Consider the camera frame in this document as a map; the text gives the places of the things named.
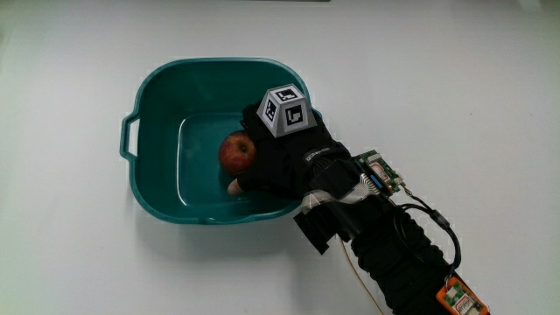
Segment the person's right hand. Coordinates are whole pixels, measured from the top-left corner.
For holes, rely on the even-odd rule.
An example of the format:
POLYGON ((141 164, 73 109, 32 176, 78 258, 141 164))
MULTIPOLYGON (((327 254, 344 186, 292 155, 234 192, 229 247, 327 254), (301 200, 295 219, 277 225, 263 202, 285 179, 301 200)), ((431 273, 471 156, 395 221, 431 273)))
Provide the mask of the person's right hand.
POLYGON ((227 188, 231 195, 265 191, 298 199, 332 162, 351 157, 293 84, 273 87, 259 102, 248 105, 241 126, 255 145, 256 161, 234 176, 227 188))

